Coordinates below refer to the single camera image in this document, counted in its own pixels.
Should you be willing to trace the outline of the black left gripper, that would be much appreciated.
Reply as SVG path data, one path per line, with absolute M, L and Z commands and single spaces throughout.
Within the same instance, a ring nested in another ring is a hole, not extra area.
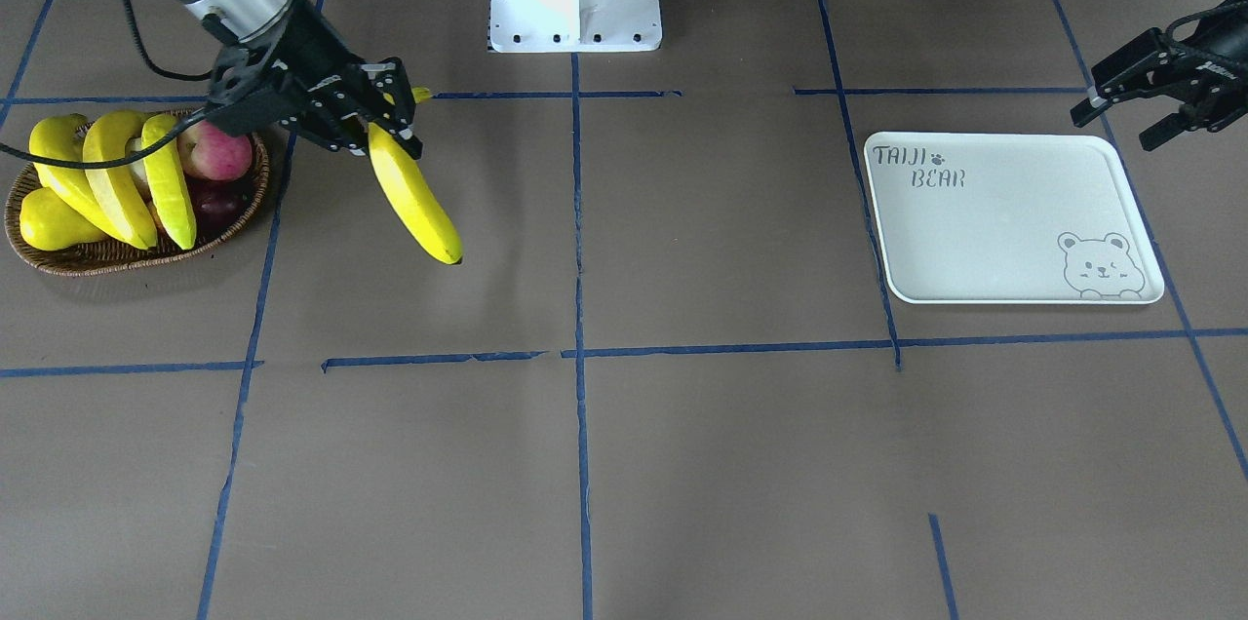
M 1246 2 L 1177 17 L 1149 27 L 1119 52 L 1092 66 L 1087 96 L 1070 110 L 1082 128 L 1109 106 L 1143 97 L 1171 97 L 1174 114 L 1138 135 L 1144 152 L 1178 136 L 1219 132 L 1246 114 Z

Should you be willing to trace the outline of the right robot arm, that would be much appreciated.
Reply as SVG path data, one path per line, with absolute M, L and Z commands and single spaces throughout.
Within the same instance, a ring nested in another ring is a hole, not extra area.
M 221 42 L 198 119 L 228 136 L 278 126 L 329 150 L 369 153 L 371 135 L 411 158 L 414 95 L 398 57 L 352 52 L 310 0 L 178 0 Z

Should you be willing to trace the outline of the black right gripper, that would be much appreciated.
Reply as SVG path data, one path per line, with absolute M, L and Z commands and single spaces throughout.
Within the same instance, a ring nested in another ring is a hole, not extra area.
M 324 148 L 373 155 L 379 135 L 421 161 L 416 112 L 401 57 L 367 64 L 308 0 L 291 0 L 266 32 L 222 47 L 203 105 L 206 121 L 231 136 L 281 124 Z

